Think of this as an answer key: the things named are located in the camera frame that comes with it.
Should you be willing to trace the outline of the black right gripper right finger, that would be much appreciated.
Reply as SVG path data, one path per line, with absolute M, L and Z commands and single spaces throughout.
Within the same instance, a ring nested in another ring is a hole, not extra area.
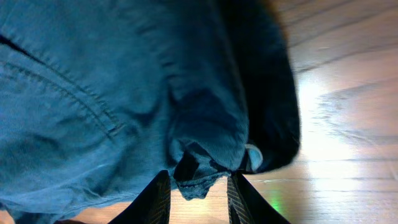
M 290 224 L 241 173 L 228 177 L 227 195 L 230 224 Z

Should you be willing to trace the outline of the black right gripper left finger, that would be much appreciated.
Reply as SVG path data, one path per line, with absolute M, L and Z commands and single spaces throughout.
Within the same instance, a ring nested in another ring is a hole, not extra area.
M 169 173 L 162 170 L 109 224 L 169 224 L 170 192 Z

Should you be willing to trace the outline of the navy blue shorts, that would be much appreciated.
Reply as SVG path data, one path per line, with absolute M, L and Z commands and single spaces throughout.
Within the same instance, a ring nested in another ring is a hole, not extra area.
M 294 76 L 260 1 L 1 2 L 1 209 L 68 220 L 160 172 L 187 200 L 292 162 Z

